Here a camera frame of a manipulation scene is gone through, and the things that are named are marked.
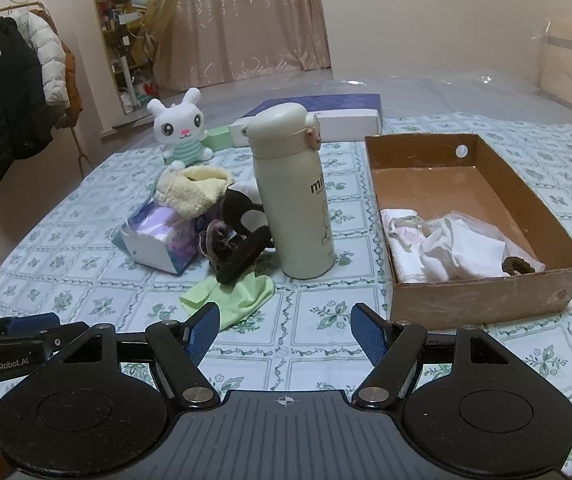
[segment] green microfiber cloth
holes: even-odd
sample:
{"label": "green microfiber cloth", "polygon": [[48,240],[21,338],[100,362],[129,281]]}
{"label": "green microfiber cloth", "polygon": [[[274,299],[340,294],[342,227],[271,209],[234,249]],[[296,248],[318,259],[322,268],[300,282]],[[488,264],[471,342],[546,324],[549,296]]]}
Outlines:
{"label": "green microfiber cloth", "polygon": [[180,298],[185,311],[192,316],[208,301],[220,308],[220,332],[250,316],[275,294],[270,276],[256,276],[250,269],[235,285],[221,285],[209,276],[189,288]]}

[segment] bedsheet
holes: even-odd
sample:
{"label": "bedsheet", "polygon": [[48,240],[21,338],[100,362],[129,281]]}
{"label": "bedsheet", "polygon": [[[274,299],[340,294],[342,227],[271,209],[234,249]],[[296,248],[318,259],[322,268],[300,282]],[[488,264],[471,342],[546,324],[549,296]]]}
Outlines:
{"label": "bedsheet", "polygon": [[[572,236],[572,126],[497,121],[470,114],[384,120],[384,132],[475,132],[537,192]],[[371,366],[352,338],[351,306],[362,301],[386,316],[392,288],[362,142],[327,142],[320,151],[336,264],[316,280],[292,280],[268,254],[258,272],[276,283],[274,297],[220,333],[202,372],[220,393],[231,388],[342,388],[350,396]],[[210,164],[236,179],[252,176],[248,148],[218,152]],[[116,153],[47,215],[0,267],[0,314],[56,312],[62,322],[113,323],[143,330],[169,317],[183,320],[183,290],[208,271],[194,260],[180,276],[135,264],[111,243],[114,229],[147,196],[162,170],[159,148]],[[485,326],[572,402],[572,302],[556,316]],[[150,381],[146,367],[123,369]],[[421,383],[449,372],[424,368]],[[0,383],[0,396],[18,380]],[[572,473],[572,452],[565,465]]]}

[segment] plastic sheet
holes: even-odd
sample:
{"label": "plastic sheet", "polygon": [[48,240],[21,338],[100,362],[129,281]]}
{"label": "plastic sheet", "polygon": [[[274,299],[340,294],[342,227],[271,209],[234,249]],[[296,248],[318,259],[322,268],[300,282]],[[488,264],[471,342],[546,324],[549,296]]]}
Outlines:
{"label": "plastic sheet", "polygon": [[[207,128],[230,124],[266,99],[332,93],[378,93],[383,118],[480,114],[507,121],[572,124],[572,110],[539,94],[537,87],[515,76],[476,71],[418,77],[381,77],[334,81],[330,70],[287,72],[203,88],[200,106]],[[166,105],[180,96],[163,99]],[[152,121],[142,114],[137,123]],[[147,130],[127,147],[155,146]]]}

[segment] cardboard box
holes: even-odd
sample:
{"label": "cardboard box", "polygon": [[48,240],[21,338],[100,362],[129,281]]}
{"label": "cardboard box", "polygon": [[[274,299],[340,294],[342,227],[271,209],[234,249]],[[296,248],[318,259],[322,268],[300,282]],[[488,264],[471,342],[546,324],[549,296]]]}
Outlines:
{"label": "cardboard box", "polygon": [[[399,283],[389,251],[394,284],[391,321],[407,319],[438,330],[542,316],[567,307],[572,298],[571,237],[480,137],[367,137],[366,148],[380,209],[414,209],[427,220],[452,210],[466,213],[499,227],[546,265],[544,272],[515,277]],[[460,158],[456,150],[467,153]]]}

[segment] thermos bottle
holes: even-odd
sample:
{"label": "thermos bottle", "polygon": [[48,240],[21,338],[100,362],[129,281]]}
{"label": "thermos bottle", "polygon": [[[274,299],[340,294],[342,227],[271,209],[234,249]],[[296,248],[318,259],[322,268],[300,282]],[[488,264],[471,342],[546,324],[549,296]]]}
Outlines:
{"label": "thermos bottle", "polygon": [[242,133],[253,152],[255,179],[282,271],[316,278],[335,263],[322,165],[319,121],[284,103],[250,118]]}

